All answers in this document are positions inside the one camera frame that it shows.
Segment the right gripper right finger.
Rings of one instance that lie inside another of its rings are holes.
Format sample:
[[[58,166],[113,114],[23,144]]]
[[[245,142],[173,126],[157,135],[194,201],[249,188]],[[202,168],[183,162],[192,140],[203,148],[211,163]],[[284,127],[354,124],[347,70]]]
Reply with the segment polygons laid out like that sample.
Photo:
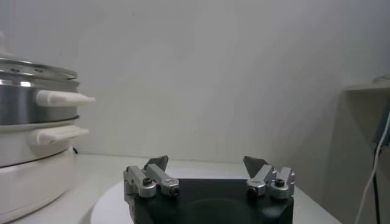
[[[290,167],[277,171],[263,159],[244,156],[243,163],[249,174],[246,181],[249,198],[260,198],[269,194],[272,198],[285,200],[294,195],[296,174]]]

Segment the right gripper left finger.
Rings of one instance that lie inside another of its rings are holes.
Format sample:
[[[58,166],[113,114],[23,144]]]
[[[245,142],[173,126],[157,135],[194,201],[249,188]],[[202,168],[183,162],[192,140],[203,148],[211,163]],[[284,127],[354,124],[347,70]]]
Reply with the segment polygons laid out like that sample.
[[[169,176],[165,170],[169,158],[167,155],[151,158],[141,169],[128,166],[123,172],[124,194],[137,195],[141,198],[152,198],[160,193],[169,197],[180,194],[179,180]]]

